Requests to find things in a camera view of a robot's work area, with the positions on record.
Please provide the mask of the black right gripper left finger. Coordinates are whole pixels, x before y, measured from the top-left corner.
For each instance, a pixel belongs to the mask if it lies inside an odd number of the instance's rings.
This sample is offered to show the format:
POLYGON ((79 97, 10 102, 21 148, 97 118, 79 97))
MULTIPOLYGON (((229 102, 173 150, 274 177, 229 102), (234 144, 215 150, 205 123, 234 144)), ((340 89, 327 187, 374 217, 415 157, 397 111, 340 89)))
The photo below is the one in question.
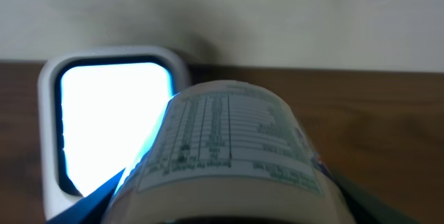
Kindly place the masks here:
POLYGON ((45 224, 99 224, 122 175, 123 171, 118 172, 96 191, 49 219, 45 224))

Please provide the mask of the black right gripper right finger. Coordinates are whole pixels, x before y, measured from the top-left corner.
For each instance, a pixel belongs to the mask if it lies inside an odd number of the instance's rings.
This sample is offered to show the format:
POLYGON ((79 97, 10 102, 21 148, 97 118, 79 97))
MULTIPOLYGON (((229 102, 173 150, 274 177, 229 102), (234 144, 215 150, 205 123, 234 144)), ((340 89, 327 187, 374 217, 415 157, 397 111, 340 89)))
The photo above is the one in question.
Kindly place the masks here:
POLYGON ((418 224, 418 221, 383 203, 360 189, 351 180, 334 171, 333 177, 348 208, 360 224, 418 224))

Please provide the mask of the green lid jar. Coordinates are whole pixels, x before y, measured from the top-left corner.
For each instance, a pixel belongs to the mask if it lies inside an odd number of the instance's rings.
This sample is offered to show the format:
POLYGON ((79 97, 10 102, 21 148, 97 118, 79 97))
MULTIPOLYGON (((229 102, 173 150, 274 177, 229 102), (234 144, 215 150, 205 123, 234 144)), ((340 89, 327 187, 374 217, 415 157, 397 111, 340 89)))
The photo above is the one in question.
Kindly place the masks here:
POLYGON ((168 104, 150 150, 121 179, 103 223, 353 223, 291 108, 234 80, 168 104))

